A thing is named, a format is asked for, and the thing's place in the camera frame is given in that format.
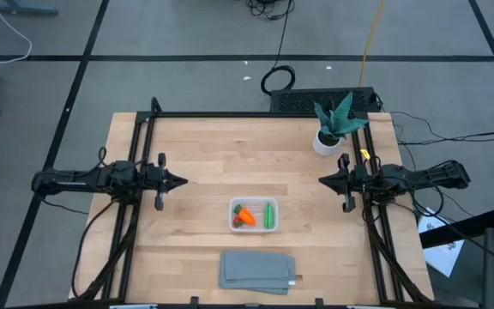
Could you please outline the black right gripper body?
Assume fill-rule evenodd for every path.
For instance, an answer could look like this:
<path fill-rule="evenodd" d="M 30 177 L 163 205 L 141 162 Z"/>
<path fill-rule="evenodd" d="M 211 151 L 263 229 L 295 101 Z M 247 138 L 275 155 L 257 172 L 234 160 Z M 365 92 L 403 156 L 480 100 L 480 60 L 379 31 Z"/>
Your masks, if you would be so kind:
<path fill-rule="evenodd" d="M 356 165 L 352 171 L 349 170 L 349 154 L 342 154 L 338 159 L 339 195 L 344 197 L 342 210 L 350 213 L 356 208 L 353 192 L 362 193 L 368 182 L 368 174 L 364 167 Z"/>

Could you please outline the black desk bar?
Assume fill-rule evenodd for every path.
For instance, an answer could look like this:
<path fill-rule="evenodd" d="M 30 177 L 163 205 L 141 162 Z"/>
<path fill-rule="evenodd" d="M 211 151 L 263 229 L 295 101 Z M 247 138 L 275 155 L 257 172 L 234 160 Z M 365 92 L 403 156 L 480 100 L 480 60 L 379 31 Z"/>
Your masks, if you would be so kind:
<path fill-rule="evenodd" d="M 461 239 L 479 237 L 488 228 L 494 228 L 494 210 L 455 223 L 445 223 L 443 226 L 421 233 L 419 237 L 422 247 L 426 249 Z"/>

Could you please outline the orange toy carrot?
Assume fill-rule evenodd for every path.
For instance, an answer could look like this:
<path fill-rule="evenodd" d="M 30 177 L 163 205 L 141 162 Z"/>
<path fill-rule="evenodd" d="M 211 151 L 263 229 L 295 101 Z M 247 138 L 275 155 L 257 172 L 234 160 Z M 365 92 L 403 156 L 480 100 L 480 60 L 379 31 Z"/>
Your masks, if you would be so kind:
<path fill-rule="evenodd" d="M 233 209 L 233 213 L 235 214 L 236 217 L 239 217 L 244 222 L 244 224 L 252 227 L 256 225 L 255 216 L 253 216 L 253 214 L 249 210 L 242 207 L 241 205 L 237 205 Z"/>

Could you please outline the black metal table frame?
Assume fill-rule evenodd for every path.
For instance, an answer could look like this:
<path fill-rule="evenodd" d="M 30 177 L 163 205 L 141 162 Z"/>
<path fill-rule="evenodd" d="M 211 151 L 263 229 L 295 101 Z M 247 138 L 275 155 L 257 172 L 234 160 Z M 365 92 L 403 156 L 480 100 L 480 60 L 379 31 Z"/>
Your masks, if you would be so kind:
<path fill-rule="evenodd" d="M 106 297 L 128 302 L 203 305 L 369 304 L 395 298 L 389 268 L 375 272 L 359 209 L 344 213 L 342 197 L 322 185 L 337 169 L 334 157 L 312 148 L 315 118 L 264 112 L 160 114 L 151 146 L 168 168 L 187 179 L 154 208 L 146 192 L 138 207 L 136 242 L 107 284 Z M 273 233 L 234 233 L 234 197 L 272 197 L 280 224 Z M 297 281 L 286 295 L 219 286 L 227 249 L 291 254 Z"/>

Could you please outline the clear plastic tupperware container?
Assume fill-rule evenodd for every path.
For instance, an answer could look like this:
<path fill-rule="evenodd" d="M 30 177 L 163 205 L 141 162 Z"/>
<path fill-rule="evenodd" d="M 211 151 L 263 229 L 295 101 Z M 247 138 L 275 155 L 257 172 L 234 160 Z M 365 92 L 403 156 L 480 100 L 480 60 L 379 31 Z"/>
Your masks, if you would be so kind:
<path fill-rule="evenodd" d="M 265 208 L 267 203 L 271 203 L 274 207 L 275 214 L 275 225 L 273 229 L 266 229 L 264 227 L 264 215 Z M 232 224 L 233 219 L 236 217 L 233 213 L 233 209 L 237 206 L 241 205 L 242 207 L 249 210 L 253 216 L 256 218 L 256 225 L 254 227 L 248 226 L 244 224 L 242 227 L 235 228 Z M 275 232 L 280 225 L 279 218 L 279 204 L 275 198 L 272 197 L 234 197 L 229 202 L 229 211 L 228 211 L 228 225 L 229 228 L 234 233 L 273 233 Z"/>

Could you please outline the black computer case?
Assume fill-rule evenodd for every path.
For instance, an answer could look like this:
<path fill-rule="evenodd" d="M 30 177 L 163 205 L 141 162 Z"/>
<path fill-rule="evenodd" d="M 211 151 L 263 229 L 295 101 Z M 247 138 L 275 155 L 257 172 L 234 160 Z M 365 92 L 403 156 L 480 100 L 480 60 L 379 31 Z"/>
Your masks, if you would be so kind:
<path fill-rule="evenodd" d="M 271 112 L 314 112 L 314 103 L 324 111 L 335 109 L 352 94 L 352 112 L 380 112 L 382 103 L 373 87 L 314 88 L 275 90 L 271 93 Z"/>

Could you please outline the white printed paper sheet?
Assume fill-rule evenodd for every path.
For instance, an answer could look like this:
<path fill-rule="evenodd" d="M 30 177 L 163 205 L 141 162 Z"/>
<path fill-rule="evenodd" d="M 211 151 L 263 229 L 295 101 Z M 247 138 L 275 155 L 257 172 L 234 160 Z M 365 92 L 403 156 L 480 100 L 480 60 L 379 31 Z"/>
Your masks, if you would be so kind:
<path fill-rule="evenodd" d="M 446 222 L 447 221 L 441 216 L 434 217 L 421 215 L 418 221 L 419 234 L 438 227 L 444 227 Z M 442 275 L 450 277 L 463 244 L 463 240 L 457 240 L 445 245 L 426 248 L 423 250 L 425 261 Z"/>

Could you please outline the long grey furniture foot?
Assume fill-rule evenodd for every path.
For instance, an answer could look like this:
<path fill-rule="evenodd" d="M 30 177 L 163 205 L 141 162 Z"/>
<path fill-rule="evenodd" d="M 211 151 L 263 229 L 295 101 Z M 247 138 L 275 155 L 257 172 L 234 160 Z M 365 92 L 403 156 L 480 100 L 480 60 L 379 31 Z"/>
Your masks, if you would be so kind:
<path fill-rule="evenodd" d="M 19 0 L 2 0 L 0 3 L 0 12 L 9 12 L 13 14 L 42 14 L 58 15 L 58 10 L 54 5 L 21 5 Z"/>

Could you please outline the green plant in white pot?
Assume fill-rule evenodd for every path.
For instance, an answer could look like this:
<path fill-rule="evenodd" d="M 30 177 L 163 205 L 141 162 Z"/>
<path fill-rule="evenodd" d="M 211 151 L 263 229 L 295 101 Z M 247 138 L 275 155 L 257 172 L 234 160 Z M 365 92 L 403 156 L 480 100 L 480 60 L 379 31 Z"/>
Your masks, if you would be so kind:
<path fill-rule="evenodd" d="M 316 153 L 322 156 L 335 154 L 347 135 L 356 133 L 369 123 L 367 116 L 350 116 L 352 103 L 353 92 L 348 93 L 335 109 L 324 110 L 321 104 L 314 103 L 314 112 L 320 123 L 312 143 Z"/>

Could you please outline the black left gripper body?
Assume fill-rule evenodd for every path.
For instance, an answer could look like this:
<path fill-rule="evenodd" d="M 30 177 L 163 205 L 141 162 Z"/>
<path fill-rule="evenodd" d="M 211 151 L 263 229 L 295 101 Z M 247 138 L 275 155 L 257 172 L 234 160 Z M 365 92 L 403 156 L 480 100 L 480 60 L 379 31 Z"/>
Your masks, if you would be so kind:
<path fill-rule="evenodd" d="M 163 197 L 166 193 L 166 155 L 158 154 L 157 164 L 148 163 L 143 167 L 143 189 L 156 191 L 154 207 L 156 210 L 163 209 Z"/>

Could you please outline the grey folded cloth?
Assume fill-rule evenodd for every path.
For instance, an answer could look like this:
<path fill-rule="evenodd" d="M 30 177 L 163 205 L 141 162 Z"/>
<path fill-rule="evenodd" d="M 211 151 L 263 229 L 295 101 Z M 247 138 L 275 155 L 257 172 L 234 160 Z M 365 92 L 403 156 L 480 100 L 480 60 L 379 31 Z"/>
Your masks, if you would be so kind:
<path fill-rule="evenodd" d="M 293 256 L 261 251 L 223 251 L 220 256 L 221 288 L 286 295 L 296 283 Z"/>

